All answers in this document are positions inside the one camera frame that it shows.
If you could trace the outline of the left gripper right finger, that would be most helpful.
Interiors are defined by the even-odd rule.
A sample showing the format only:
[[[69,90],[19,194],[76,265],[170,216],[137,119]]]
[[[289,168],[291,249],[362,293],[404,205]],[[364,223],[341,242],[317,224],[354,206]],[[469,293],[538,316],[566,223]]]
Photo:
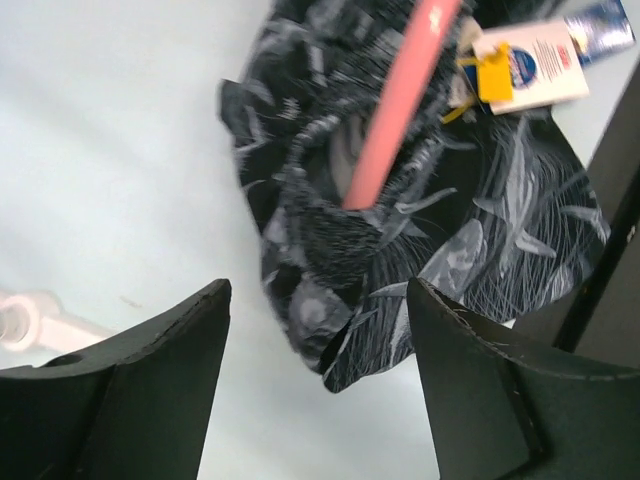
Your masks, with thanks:
[[[406,293],[444,479],[635,479],[639,373],[547,346],[420,279]]]

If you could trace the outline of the dark patterned shorts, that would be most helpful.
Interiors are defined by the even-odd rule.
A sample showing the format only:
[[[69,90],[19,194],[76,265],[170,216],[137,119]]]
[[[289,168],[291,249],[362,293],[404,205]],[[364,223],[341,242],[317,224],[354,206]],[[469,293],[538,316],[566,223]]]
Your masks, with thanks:
[[[465,20],[545,20],[554,1],[467,1],[373,207],[347,211],[358,155],[410,1],[277,1],[220,117],[261,236],[263,289],[293,350],[331,392],[413,351],[421,278],[504,323],[580,285],[610,234],[551,112],[445,122]]]

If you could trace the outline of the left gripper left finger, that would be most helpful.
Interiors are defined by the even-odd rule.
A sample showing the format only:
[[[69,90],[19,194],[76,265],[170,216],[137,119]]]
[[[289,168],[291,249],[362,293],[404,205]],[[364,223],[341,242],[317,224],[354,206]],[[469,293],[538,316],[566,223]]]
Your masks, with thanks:
[[[96,345],[3,370],[2,477],[196,478],[230,301],[218,279]]]

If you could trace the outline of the pink hanger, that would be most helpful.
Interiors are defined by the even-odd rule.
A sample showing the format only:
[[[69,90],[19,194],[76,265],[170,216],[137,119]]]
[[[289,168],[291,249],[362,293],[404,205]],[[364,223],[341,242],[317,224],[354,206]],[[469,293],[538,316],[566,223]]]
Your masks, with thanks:
[[[459,0],[416,3],[372,115],[343,200],[345,209],[363,210],[375,204],[461,5]]]

